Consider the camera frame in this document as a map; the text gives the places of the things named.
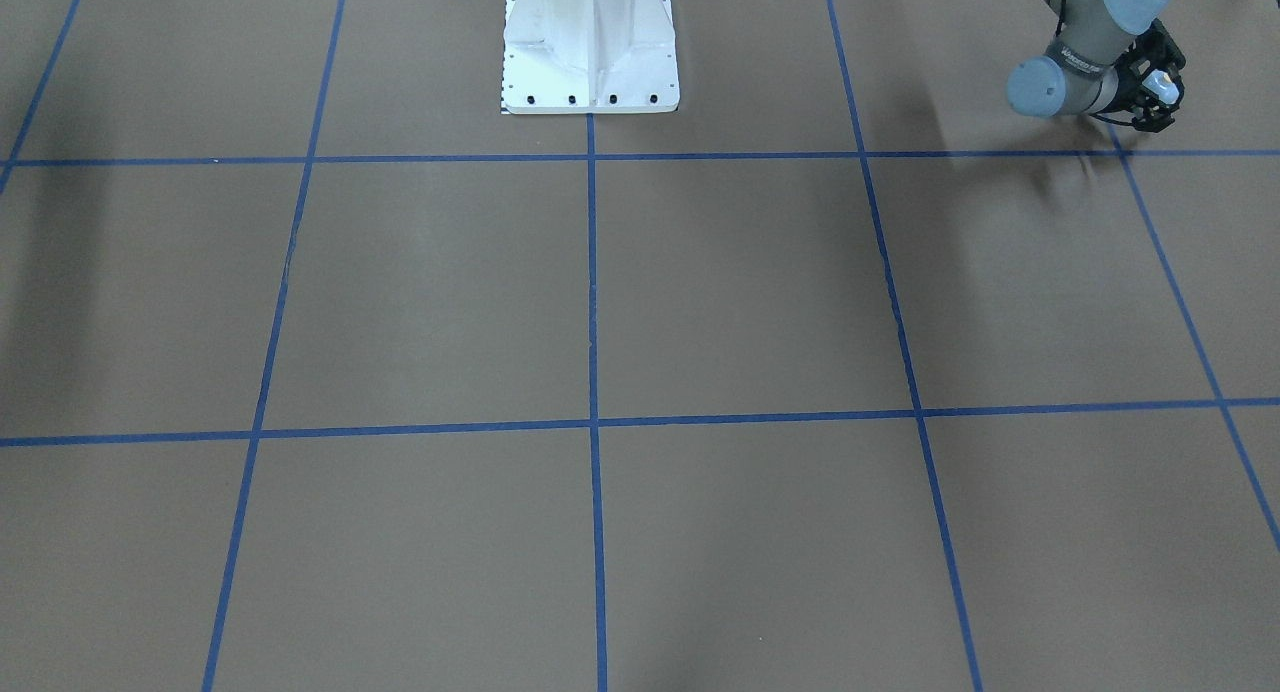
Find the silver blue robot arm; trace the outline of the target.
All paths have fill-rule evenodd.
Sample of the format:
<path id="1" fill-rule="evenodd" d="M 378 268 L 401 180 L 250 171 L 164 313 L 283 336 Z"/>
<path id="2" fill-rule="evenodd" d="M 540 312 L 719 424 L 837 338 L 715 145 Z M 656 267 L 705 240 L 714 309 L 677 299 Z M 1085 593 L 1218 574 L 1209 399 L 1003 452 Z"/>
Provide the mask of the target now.
<path id="1" fill-rule="evenodd" d="M 1006 82 L 1021 115 L 1088 115 L 1134 130 L 1165 130 L 1185 95 L 1185 55 L 1160 20 L 1171 0 L 1042 0 L 1053 36 Z"/>

